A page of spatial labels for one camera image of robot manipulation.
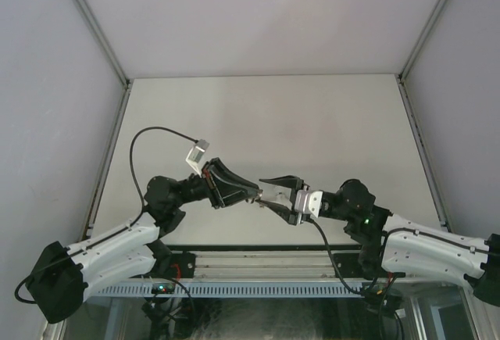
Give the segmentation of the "white plastic water faucet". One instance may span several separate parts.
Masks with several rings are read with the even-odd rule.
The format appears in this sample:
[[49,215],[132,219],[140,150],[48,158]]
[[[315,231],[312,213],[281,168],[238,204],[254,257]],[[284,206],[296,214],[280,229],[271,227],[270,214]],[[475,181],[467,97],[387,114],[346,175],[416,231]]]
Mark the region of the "white plastic water faucet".
[[257,202],[272,202],[278,203],[290,208],[292,206],[292,189],[284,188],[274,184],[261,183],[261,194]]

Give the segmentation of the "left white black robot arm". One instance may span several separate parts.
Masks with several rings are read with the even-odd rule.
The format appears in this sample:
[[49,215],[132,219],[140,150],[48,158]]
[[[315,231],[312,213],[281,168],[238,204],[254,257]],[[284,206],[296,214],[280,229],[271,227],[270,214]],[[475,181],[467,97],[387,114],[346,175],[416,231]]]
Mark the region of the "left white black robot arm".
[[200,174],[180,181],[153,177],[139,215],[82,242],[47,245],[25,286],[47,322],[56,324],[103,288],[129,277],[168,274],[171,258],[160,239],[184,219],[183,205],[208,200],[212,208],[221,209],[260,194],[257,184],[234,174],[218,158],[208,161]]

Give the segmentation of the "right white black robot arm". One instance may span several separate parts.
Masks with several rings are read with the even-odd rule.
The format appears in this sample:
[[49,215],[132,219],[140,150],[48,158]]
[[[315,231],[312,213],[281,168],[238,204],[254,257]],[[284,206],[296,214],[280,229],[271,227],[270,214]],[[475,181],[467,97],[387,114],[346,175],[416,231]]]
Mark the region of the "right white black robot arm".
[[472,238],[418,224],[377,206],[375,196],[357,179],[345,181],[336,192],[312,190],[291,175],[270,183],[289,190],[289,206],[257,201],[288,224],[319,218],[345,222],[344,232],[362,247],[359,268],[370,279],[382,271],[415,275],[461,286],[480,301],[498,306],[498,234]]

